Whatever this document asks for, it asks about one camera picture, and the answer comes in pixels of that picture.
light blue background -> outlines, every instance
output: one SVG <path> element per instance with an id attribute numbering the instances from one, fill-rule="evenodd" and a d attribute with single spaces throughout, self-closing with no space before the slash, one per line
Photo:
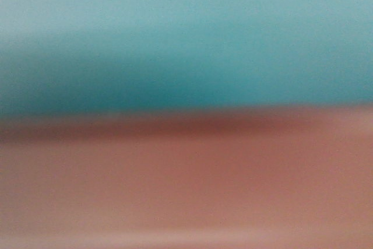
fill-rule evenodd
<path id="1" fill-rule="evenodd" d="M 373 0 L 0 0 L 0 116 L 373 101 Z"/>

pink blurred area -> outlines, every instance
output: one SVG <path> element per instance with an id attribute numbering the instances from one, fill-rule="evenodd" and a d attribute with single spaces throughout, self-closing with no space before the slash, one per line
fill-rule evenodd
<path id="1" fill-rule="evenodd" d="M 0 248 L 372 248 L 373 107 L 0 125 Z"/>

blurred surface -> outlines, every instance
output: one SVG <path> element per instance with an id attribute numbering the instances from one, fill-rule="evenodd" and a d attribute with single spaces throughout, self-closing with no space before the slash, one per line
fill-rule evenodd
<path id="1" fill-rule="evenodd" d="M 373 0 L 0 0 L 0 117 L 373 101 Z"/>
<path id="2" fill-rule="evenodd" d="M 3 122 L 0 247 L 373 246 L 373 108 Z"/>

teal blurred area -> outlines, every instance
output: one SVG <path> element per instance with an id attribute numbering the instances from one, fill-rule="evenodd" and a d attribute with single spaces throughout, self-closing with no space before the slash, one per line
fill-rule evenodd
<path id="1" fill-rule="evenodd" d="M 373 0 L 0 0 L 0 117 L 373 101 Z"/>

teal surface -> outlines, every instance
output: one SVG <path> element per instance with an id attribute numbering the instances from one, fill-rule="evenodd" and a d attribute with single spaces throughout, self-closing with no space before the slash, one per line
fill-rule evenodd
<path id="1" fill-rule="evenodd" d="M 373 101 L 373 0 L 0 0 L 0 117 Z"/>

